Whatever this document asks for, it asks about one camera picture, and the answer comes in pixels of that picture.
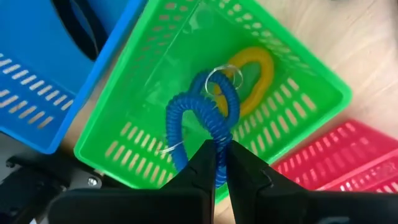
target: wooden surface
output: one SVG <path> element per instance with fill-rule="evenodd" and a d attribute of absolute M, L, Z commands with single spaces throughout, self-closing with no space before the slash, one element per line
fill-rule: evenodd
<path fill-rule="evenodd" d="M 398 138 L 397 0 L 258 0 L 352 89 L 346 117 Z M 72 150 L 106 78 L 74 120 L 63 145 Z M 216 223 L 234 223 L 227 198 Z"/>

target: metal ring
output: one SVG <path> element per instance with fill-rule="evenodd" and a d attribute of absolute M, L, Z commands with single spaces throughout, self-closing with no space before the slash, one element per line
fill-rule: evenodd
<path fill-rule="evenodd" d="M 242 80 L 242 81 L 241 81 L 241 84 L 240 84 L 239 86 L 237 86 L 237 87 L 235 88 L 235 90 L 238 90 L 238 89 L 242 86 L 242 84 L 243 84 L 243 73 L 242 73 L 242 71 L 241 71 L 237 66 L 235 66 L 235 65 L 230 65 L 230 64 L 220 65 L 219 67 L 214 68 L 214 69 L 209 73 L 209 75 L 208 75 L 207 78 L 206 78 L 206 81 L 205 81 L 205 90 L 206 90 L 207 94 L 209 94 L 210 96 L 216 96 L 216 95 L 214 95 L 214 94 L 212 94 L 212 93 L 209 92 L 209 90 L 208 90 L 208 88 L 207 88 L 207 83 L 209 82 L 210 77 L 211 77 L 214 73 L 216 73 L 217 71 L 226 70 L 226 69 L 235 70 L 234 75 L 233 75 L 233 81 L 232 81 L 232 84 L 233 84 L 233 85 L 235 84 L 235 73 L 238 73 L 238 75 L 241 77 L 241 80 Z"/>
<path fill-rule="evenodd" d="M 158 152 L 160 153 L 167 153 L 167 152 L 171 152 L 173 151 L 177 146 L 181 145 L 184 141 L 181 141 L 179 143 L 177 143 L 176 145 L 172 146 L 172 147 L 168 147 L 167 149 L 159 149 Z"/>

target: coiled keychain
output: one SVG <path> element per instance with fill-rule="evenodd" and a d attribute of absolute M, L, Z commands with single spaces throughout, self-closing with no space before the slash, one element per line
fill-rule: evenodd
<path fill-rule="evenodd" d="M 235 67 L 222 66 L 211 72 L 199 73 L 192 81 L 190 89 L 173 97 L 166 107 L 166 138 L 169 146 L 173 146 L 170 153 L 175 168 L 180 172 L 188 164 L 187 152 L 182 144 L 182 115 L 185 111 L 192 110 L 216 144 L 216 187 L 221 187 L 226 182 L 225 147 L 232 141 L 230 129 L 238 122 L 240 113 L 238 93 L 225 74 L 219 71 L 224 68 Z M 221 114 L 213 100 L 200 94 L 203 86 L 207 90 L 208 82 L 221 88 L 229 111 L 227 117 Z"/>
<path fill-rule="evenodd" d="M 250 95 L 241 103 L 241 116 L 245 116 L 256 109 L 257 105 L 261 102 L 262 97 L 274 79 L 274 63 L 272 61 L 272 57 L 263 48 L 246 48 L 234 55 L 234 57 L 232 57 L 228 63 L 241 69 L 249 62 L 260 63 L 261 74 Z M 225 75 L 230 78 L 233 76 L 233 73 L 226 71 Z M 223 114 L 228 114 L 229 110 L 225 96 L 220 94 L 220 88 L 218 86 L 215 86 L 215 93 L 217 106 L 220 108 Z"/>

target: red plastic basket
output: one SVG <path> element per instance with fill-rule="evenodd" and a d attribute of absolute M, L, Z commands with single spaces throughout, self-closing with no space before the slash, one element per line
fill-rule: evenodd
<path fill-rule="evenodd" d="M 349 120 L 272 167 L 309 190 L 398 192 L 398 141 Z"/>

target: green plastic basket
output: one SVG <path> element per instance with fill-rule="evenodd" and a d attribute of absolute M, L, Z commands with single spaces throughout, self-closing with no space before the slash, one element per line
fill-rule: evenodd
<path fill-rule="evenodd" d="M 165 107 L 204 69 L 240 50 L 272 54 L 275 78 L 234 139 L 274 162 L 351 99 L 350 89 L 253 0 L 149 0 L 76 147 L 81 161 L 133 188 L 153 189 L 176 175 L 165 139 Z M 208 133 L 183 118 L 193 156 Z M 228 195 L 224 185 L 216 201 Z"/>

